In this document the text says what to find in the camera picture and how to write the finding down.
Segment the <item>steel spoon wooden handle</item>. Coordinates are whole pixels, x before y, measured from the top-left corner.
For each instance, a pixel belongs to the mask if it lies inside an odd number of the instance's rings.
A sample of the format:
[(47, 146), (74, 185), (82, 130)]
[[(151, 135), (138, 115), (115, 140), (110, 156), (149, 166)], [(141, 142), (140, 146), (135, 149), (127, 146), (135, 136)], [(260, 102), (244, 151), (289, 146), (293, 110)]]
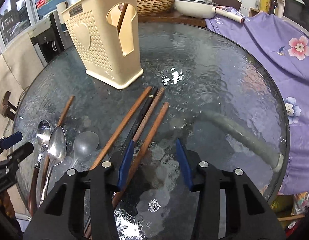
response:
[(40, 121), (39, 125), (37, 126), (37, 133), (36, 133), (36, 139), (37, 139), (37, 143), (39, 146), (39, 155), (34, 165), (30, 193), (29, 193), (29, 198), (28, 198), (28, 208), (29, 208), (29, 213), (31, 217), (33, 217), (37, 209), (37, 202), (36, 202), (37, 178), (38, 178), (39, 171), (40, 171), (41, 159), (42, 159), (44, 151), (47, 150), (48, 148), (51, 133), (52, 132), (51, 132), (49, 122), (47, 120)]

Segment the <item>clear plastic spoon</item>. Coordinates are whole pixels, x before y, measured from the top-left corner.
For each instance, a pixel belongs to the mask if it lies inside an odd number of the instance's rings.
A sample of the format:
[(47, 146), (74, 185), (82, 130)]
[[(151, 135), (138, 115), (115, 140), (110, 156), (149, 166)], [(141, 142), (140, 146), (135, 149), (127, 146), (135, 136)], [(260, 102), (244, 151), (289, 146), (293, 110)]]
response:
[(70, 168), (75, 168), (77, 163), (86, 160), (92, 152), (94, 152), (99, 145), (99, 137), (92, 131), (85, 131), (80, 133), (74, 141), (73, 153), (74, 161)]

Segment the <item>black chopstick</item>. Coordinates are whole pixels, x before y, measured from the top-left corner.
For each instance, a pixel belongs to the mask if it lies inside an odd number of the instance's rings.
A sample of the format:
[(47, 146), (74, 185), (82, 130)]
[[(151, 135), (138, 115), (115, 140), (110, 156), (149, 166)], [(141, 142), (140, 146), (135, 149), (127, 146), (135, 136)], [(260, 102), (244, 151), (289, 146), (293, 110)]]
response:
[(122, 145), (122, 148), (120, 150), (121, 155), (123, 155), (125, 153), (126, 149), (129, 146), (130, 141), (136, 135), (137, 130), (138, 130), (139, 126), (141, 125), (142, 120), (144, 119), (144, 117), (145, 117), (147, 111), (149, 110), (150, 105), (153, 102), (154, 97), (156, 96), (157, 93), (158, 93), (158, 87), (153, 87), (149, 96), (147, 97), (146, 102), (144, 103), (141, 111), (137, 115), (137, 118), (136, 118), (135, 122), (133, 123), (133, 126), (130, 129), (129, 134), (128, 134), (124, 144)]

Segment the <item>thin brown chopstick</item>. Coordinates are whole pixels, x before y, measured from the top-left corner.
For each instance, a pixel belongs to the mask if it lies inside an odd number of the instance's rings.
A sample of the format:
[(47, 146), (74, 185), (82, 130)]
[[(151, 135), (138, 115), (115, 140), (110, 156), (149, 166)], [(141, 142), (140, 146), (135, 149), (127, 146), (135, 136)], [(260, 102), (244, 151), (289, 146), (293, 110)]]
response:
[[(73, 102), (74, 98), (75, 98), (75, 96), (72, 95), (69, 98), (69, 100), (67, 101), (67, 103), (66, 103), (66, 105), (65, 105), (65, 107), (64, 107), (64, 109), (63, 109), (63, 111), (61, 113), (61, 116), (60, 116), (60, 118), (58, 120), (58, 123), (57, 123), (58, 126), (62, 126), (63, 125), (64, 120), (66, 118), (66, 115), (67, 115), (67, 113), (68, 113), (68, 111), (69, 111), (69, 109), (70, 109), (70, 107), (72, 105), (72, 102)], [(49, 155), (47, 153), (45, 158), (44, 158), (44, 164), (43, 164), (43, 168), (42, 168), (42, 179), (41, 179), (41, 190), (40, 190), (40, 193), (43, 192), (44, 184), (46, 182), (49, 162), (50, 162)]]

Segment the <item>reddish brown wooden chopstick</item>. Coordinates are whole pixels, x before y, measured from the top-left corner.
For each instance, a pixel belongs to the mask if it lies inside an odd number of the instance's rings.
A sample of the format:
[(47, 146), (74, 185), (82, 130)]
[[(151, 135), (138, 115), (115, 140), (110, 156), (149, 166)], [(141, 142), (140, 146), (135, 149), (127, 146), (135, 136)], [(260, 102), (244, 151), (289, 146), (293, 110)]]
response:
[(127, 177), (126, 185), (123, 189), (119, 192), (116, 192), (113, 199), (110, 199), (110, 196), (105, 193), (105, 208), (106, 211), (104, 216), (100, 216), (101, 222), (94, 221), (94, 218), (91, 218), (91, 237), (87, 239), (119, 239), (117, 228), (116, 228), (116, 220), (114, 217), (114, 210), (116, 209), (117, 205), (119, 204), (121, 197), (123, 196), (127, 186), (129, 185), (130, 181), (132, 180), (135, 172), (137, 171), (139, 164), (141, 163), (142, 159), (146, 155), (146, 152), (154, 138), (163, 118), (167, 110), (169, 109), (170, 104), (168, 102), (163, 103), (162, 108), (160, 109), (159, 115), (154, 121), (146, 139), (144, 140), (141, 149), (138, 152), (138, 155), (133, 160), (129, 175)]

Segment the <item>dark brown wooden chopstick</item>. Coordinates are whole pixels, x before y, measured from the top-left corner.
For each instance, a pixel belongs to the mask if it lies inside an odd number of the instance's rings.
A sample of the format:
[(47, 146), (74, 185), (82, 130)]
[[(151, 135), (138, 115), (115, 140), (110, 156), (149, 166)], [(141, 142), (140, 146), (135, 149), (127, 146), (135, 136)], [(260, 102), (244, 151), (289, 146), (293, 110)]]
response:
[(144, 118), (141, 122), (141, 125), (138, 127), (138, 130), (137, 130), (135, 136), (133, 137), (133, 141), (134, 141), (135, 144), (137, 143), (140, 136), (142, 135), (142, 132), (143, 132), (146, 124), (148, 123), (153, 111), (155, 110), (156, 105), (159, 103), (161, 97), (163, 96), (164, 91), (165, 91), (165, 88), (161, 87), (159, 92), (154, 97), (153, 102), (150, 104), (150, 107), (149, 107), (148, 111), (146, 112), (146, 115), (144, 116)]

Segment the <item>white water dispenser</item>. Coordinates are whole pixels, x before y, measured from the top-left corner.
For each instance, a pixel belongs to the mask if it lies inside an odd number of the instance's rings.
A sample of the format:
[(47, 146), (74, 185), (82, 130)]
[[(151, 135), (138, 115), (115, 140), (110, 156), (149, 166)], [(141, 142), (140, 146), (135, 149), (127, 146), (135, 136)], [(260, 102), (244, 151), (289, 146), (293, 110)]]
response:
[(74, 45), (66, 24), (61, 23), (57, 10), (37, 22), (28, 34), (44, 67)]

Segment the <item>cream plastic utensil holder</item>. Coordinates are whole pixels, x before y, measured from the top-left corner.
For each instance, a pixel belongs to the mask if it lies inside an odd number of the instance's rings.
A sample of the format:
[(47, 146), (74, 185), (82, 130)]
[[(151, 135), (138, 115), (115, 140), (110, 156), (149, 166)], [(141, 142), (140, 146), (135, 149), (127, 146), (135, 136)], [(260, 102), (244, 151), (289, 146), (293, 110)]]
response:
[[(128, 3), (120, 34), (118, 20)], [(62, 12), (86, 74), (124, 89), (143, 74), (137, 0), (79, 0)]]

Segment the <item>dark wooden side table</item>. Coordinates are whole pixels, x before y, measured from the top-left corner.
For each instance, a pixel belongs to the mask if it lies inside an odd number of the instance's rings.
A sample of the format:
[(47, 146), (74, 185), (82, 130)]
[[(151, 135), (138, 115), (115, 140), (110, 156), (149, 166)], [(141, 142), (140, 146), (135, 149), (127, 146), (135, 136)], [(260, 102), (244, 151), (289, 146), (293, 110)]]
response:
[(199, 28), (206, 28), (206, 22), (204, 19), (184, 16), (176, 10), (163, 12), (162, 14), (157, 15), (138, 15), (138, 22), (178, 23)]

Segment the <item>purple floral cloth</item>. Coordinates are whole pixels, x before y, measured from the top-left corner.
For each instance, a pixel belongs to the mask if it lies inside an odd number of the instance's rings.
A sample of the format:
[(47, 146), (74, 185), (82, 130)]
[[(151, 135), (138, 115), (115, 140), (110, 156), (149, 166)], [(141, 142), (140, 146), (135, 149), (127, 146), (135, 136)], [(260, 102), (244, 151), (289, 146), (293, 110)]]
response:
[(206, 20), (206, 26), (249, 51), (275, 81), (291, 132), (289, 161), (279, 192), (309, 192), (309, 37), (265, 12), (246, 17), (242, 24), (215, 16)]

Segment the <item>white pan with lid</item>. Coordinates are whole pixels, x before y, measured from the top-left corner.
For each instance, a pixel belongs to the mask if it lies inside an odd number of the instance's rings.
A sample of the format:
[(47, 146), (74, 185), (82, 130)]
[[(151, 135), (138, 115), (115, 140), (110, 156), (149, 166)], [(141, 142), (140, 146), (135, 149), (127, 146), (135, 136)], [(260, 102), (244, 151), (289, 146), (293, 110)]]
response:
[(174, 5), (176, 10), (185, 16), (212, 19), (216, 15), (221, 15), (235, 22), (244, 23), (243, 16), (226, 11), (213, 2), (204, 0), (174, 0)]

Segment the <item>woven basket sink bowl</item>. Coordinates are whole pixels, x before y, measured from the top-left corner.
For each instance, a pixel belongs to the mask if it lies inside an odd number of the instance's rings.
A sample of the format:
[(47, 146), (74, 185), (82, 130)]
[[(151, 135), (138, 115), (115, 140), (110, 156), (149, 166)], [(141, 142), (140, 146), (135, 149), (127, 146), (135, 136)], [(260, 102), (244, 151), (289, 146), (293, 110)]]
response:
[(138, 16), (159, 15), (169, 12), (174, 6), (174, 0), (137, 0)]

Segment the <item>wooden spoon in holder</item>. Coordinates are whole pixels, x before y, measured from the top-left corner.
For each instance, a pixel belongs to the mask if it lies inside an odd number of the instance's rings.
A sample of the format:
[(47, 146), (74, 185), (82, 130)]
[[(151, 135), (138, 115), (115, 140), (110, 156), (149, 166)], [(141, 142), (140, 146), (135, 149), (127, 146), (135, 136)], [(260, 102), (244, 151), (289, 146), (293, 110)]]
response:
[(118, 24), (117, 24), (117, 31), (118, 34), (120, 34), (121, 28), (122, 28), (122, 24), (123, 24), (123, 20), (127, 11), (127, 7), (128, 7), (128, 3), (124, 3), (119, 20), (118, 20)]

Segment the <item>white microwave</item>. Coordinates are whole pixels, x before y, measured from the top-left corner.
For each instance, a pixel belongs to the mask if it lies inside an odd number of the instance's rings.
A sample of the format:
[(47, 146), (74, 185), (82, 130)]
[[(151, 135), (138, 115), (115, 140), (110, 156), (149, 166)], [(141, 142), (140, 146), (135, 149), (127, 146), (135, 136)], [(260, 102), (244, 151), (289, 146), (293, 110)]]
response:
[(309, 8), (302, 0), (285, 0), (281, 18), (309, 35)]

